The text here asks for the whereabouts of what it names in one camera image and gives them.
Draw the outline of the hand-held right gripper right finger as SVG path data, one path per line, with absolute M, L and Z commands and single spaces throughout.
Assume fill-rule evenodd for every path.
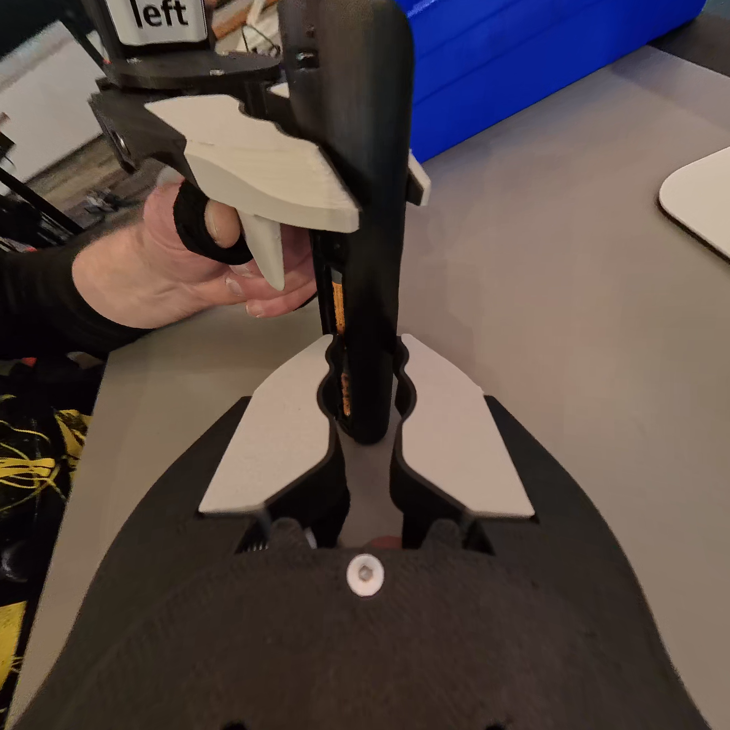
M 535 518 L 482 388 L 411 334 L 400 336 L 395 365 L 390 497 L 403 517 L 402 547 L 420 547 L 442 519 L 468 537 L 482 519 Z

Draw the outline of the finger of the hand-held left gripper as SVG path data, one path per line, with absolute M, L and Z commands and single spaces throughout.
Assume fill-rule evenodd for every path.
M 319 147 L 244 114 L 234 97 L 183 96 L 145 108 L 185 138 L 187 165 L 208 198 L 303 229 L 359 229 L 360 207 Z
M 406 179 L 406 202 L 418 207 L 428 205 L 432 192 L 432 181 L 421 163 L 409 150 Z

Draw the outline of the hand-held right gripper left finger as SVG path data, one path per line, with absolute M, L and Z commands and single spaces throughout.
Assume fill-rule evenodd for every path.
M 317 547 L 336 547 L 351 504 L 336 424 L 339 346 L 337 336 L 321 336 L 255 389 L 199 503 L 202 516 L 253 517 L 265 532 L 292 518 Z

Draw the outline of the black remote control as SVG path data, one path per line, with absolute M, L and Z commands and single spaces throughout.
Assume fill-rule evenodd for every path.
M 414 48 L 406 14 L 390 1 L 288 1 L 278 6 L 282 60 L 299 132 L 324 151 L 360 207 L 353 233 L 312 233 L 324 333 L 340 340 L 351 376 L 357 443 L 387 433 L 397 349 L 405 235 Z M 345 333 L 336 333 L 331 269 L 342 273 Z

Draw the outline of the blue plastic bin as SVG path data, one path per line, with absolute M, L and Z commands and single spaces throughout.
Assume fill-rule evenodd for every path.
M 703 1 L 398 1 L 424 162 L 696 18 Z

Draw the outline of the person's left forearm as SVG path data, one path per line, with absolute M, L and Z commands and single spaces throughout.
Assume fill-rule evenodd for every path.
M 86 352 L 100 359 L 151 333 L 117 324 L 80 295 L 72 264 L 88 244 L 1 254 L 1 357 Z

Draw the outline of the grey desk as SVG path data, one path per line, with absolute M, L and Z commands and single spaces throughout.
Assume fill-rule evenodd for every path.
M 656 204 L 728 146 L 728 77 L 643 48 L 430 160 L 398 328 L 559 461 L 623 546 L 674 665 L 728 728 L 728 263 Z M 215 309 L 115 352 L 10 707 L 50 671 L 152 484 L 321 333 Z

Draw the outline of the person's left hand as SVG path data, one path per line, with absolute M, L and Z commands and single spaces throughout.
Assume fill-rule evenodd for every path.
M 316 295 L 308 233 L 283 225 L 285 285 L 276 290 L 254 261 L 229 267 L 188 251 L 174 203 L 180 181 L 156 187 L 139 222 L 83 248 L 72 264 L 75 287 L 98 314 L 135 329 L 157 329 L 218 306 L 244 305 L 256 318 L 286 315 Z

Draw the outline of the yellow black patterned pants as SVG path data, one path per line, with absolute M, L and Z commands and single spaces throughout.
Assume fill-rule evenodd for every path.
M 90 416 L 33 394 L 1 400 L 1 680 L 20 672 Z

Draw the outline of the black metal frame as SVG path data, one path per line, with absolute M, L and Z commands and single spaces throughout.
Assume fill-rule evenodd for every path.
M 83 234 L 83 228 L 61 212 L 7 167 L 14 142 L 1 135 L 1 238 L 2 250 L 55 249 Z

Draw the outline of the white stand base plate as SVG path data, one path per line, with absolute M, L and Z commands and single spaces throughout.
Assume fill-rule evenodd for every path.
M 659 206 L 680 228 L 729 260 L 729 148 L 671 173 L 659 188 Z

